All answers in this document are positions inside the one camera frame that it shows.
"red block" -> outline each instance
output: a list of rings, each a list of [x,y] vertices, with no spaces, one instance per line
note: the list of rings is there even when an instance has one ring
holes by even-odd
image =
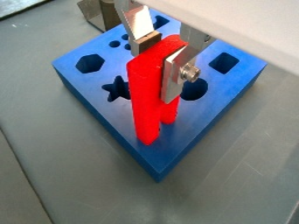
[[[160,100],[164,58],[186,43],[178,35],[168,36],[126,63],[128,87],[134,117],[134,133],[149,145],[158,137],[158,122],[174,121],[180,96],[168,104]]]

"gray surface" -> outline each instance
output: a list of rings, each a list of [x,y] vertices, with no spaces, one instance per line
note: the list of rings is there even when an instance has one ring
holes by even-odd
[[[1,130],[0,155],[0,223],[49,224]]]
[[[0,123],[53,222],[285,223],[299,200],[297,77],[266,67],[156,184],[50,66],[97,35],[70,0],[0,24]]]
[[[0,19],[46,0],[0,0]]]

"blue foam block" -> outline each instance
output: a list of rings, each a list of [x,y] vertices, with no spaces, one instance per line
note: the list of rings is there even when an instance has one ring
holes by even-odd
[[[156,11],[150,13],[162,37],[178,33],[177,21]],[[208,83],[205,95],[185,101],[198,90],[196,84],[185,88],[194,92],[184,92],[174,123],[161,124],[157,140],[145,146],[136,139],[130,101],[122,97],[107,101],[107,91],[101,88],[118,75],[126,81],[126,62],[132,56],[124,34],[120,25],[57,58],[51,65],[65,87],[158,182],[250,87],[266,63],[217,40],[196,61],[200,80]]]

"star-shaped hole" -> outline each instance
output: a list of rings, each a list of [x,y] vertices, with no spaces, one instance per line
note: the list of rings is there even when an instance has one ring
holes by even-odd
[[[102,85],[101,88],[109,92],[106,97],[107,102],[112,102],[117,97],[122,97],[126,100],[130,100],[128,83],[122,80],[120,75],[114,78],[112,84]]]

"silver bolt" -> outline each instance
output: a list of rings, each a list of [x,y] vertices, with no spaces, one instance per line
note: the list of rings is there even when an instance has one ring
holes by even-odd
[[[188,81],[188,82],[194,82],[198,79],[200,72],[201,72],[201,70],[196,66],[186,63],[180,68],[181,79]]]

